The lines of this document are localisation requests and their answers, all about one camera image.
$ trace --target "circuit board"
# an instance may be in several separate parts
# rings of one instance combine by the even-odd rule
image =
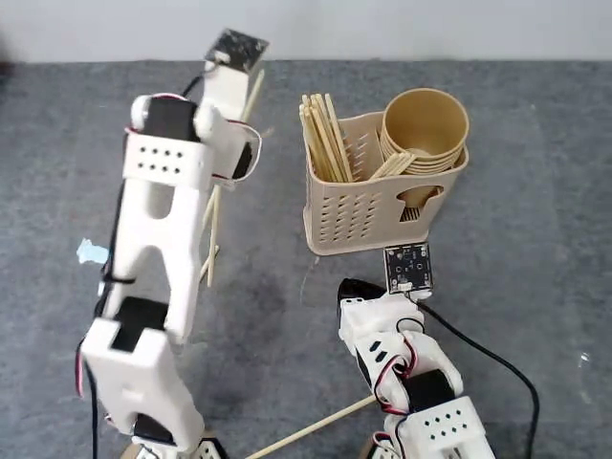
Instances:
[[[384,267],[391,295],[433,287],[427,242],[385,248]]]
[[[265,40],[225,29],[208,51],[206,60],[248,74],[266,48],[268,42]]]

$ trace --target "stacked cups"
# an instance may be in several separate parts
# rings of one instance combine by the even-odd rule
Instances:
[[[409,174],[437,174],[451,168],[461,155],[470,130],[468,113],[450,94],[419,88],[399,94],[382,116],[381,152],[416,156]]]

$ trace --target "hole pattern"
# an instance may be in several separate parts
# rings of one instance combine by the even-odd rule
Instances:
[[[457,421],[457,417],[461,416],[461,410],[457,409],[454,412],[447,412],[444,414],[444,418],[446,418],[446,420],[451,420],[454,418],[455,423],[451,424],[450,426],[448,424],[444,424],[442,423],[444,421],[444,419],[442,419],[442,413],[440,414],[440,416],[436,416],[433,419],[429,419],[429,420],[425,420],[424,421],[424,425],[425,427],[431,427],[434,429],[433,432],[430,433],[429,435],[429,439],[431,441],[434,441],[436,439],[437,435],[441,435],[443,437],[446,437],[447,435],[451,435],[453,433],[457,433],[459,431],[459,428],[461,427],[462,429],[467,429],[468,428],[468,424],[467,423],[461,423],[461,424],[455,424]]]
[[[141,147],[139,148],[139,150],[140,150],[142,153],[150,153],[151,155],[157,155],[158,153],[160,153],[160,150],[158,150],[157,148],[147,149],[147,148],[146,148],[146,146],[141,146]],[[170,155],[172,154],[172,152],[171,152],[170,150],[165,150],[165,151],[164,151],[164,154],[165,154],[166,156],[170,156]],[[176,156],[177,156],[177,158],[183,158],[183,152],[178,151],[178,152],[176,153]],[[149,170],[156,170],[156,169],[157,169],[156,164],[146,164],[146,163],[138,163],[138,168],[139,168],[139,169],[142,169],[142,168],[144,168],[146,165],[148,165]],[[161,167],[161,170],[162,170],[162,172],[167,172],[169,169],[168,169],[168,166],[167,166],[167,165],[163,165],[163,166]],[[175,174],[179,174],[179,173],[181,173],[181,169],[180,169],[180,168],[178,168],[178,167],[175,167],[175,169],[174,169],[174,173],[175,173]]]
[[[382,194],[343,194],[323,198],[319,243],[357,241],[370,236]]]

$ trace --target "chopstick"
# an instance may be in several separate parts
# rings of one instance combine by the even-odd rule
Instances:
[[[329,121],[334,131],[334,137],[336,137],[336,144],[338,145],[338,151],[340,160],[344,166],[344,173],[348,182],[355,182],[353,174],[351,173],[351,165],[348,162],[348,156],[346,156],[346,149],[344,148],[344,141],[342,140],[342,134],[340,133],[340,125],[338,118],[336,117],[336,109],[332,103],[332,97],[329,94],[325,95],[325,104],[327,105],[327,113],[329,115]]]
[[[329,94],[302,95],[299,117],[316,174],[337,183],[354,181],[336,111]]]

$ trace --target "cup rim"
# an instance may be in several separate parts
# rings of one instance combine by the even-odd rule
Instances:
[[[384,112],[382,113],[382,132],[381,132],[381,136],[385,136],[386,139],[389,141],[389,143],[391,144],[391,146],[393,146],[393,148],[397,149],[398,152],[400,151],[404,151],[403,148],[401,148],[399,145],[397,145],[395,143],[395,141],[391,138],[391,136],[389,136],[389,133],[387,132],[386,129],[386,118],[387,118],[387,114],[389,112],[389,108],[393,105],[393,103],[395,103],[399,98],[402,98],[410,93],[424,93],[424,92],[429,92],[429,93],[438,93],[439,95],[445,96],[447,98],[450,98],[455,105],[457,105],[459,107],[459,110],[461,111],[461,113],[463,114],[463,118],[466,122],[466,129],[465,132],[463,133],[463,136],[461,137],[461,139],[459,140],[459,142],[457,144],[455,144],[451,149],[442,152],[438,155],[428,155],[427,158],[431,158],[433,159],[438,159],[438,158],[444,158],[445,156],[451,155],[452,153],[455,153],[458,149],[462,148],[463,145],[466,143],[466,139],[468,138],[468,133],[470,132],[470,117],[468,116],[468,111],[466,110],[466,107],[463,105],[463,103],[461,103],[459,101],[458,98],[456,98],[455,96],[453,96],[450,93],[447,93],[446,91],[441,91],[439,89],[435,89],[435,88],[413,88],[413,89],[409,89],[407,91],[404,91],[403,93],[398,94],[395,98],[393,98],[389,103],[387,103],[386,107],[384,108]]]

